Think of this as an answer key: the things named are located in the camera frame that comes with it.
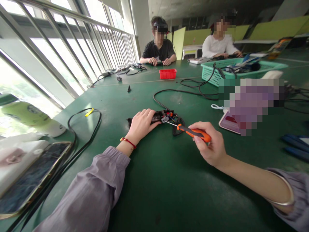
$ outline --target white shirt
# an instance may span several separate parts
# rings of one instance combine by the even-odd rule
[[[223,40],[217,40],[212,35],[209,35],[203,43],[202,57],[212,58],[216,54],[225,52],[232,55],[236,51],[238,49],[234,47],[231,37],[226,36]]]

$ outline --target yellow tag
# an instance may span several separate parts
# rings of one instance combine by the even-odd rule
[[[93,112],[93,108],[85,115],[85,117],[88,117],[92,112]]]

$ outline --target white cable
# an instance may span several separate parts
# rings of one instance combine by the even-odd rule
[[[213,109],[216,109],[216,110],[223,110],[223,109],[224,109],[224,106],[218,106],[218,105],[216,105],[216,104],[212,104],[211,107],[212,107]]]

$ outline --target silver bangle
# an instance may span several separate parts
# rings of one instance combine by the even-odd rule
[[[273,203],[273,204],[276,204],[276,205],[281,205],[281,206],[290,206],[290,205],[294,204],[294,193],[293,193],[292,187],[291,187],[291,185],[289,184],[289,182],[287,182],[286,179],[285,179],[284,177],[282,177],[281,175],[278,175],[277,173],[274,173],[274,172],[272,172],[272,171],[268,171],[268,172],[270,172],[270,173],[276,175],[277,177],[279,177],[280,179],[282,179],[282,180],[285,182],[285,184],[287,185],[287,187],[288,187],[289,190],[290,190],[291,198],[290,198],[290,200],[289,200],[288,202],[286,202],[286,203],[275,202],[275,201],[269,200],[269,199],[267,199],[267,198],[265,198],[265,199],[266,199],[268,202],[270,202],[270,203]]]

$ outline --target blue pliers handle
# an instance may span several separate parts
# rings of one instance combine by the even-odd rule
[[[300,158],[309,163],[309,145],[304,141],[300,140],[298,136],[292,134],[286,134],[281,137],[281,139],[294,147],[286,147],[284,148],[291,155]]]

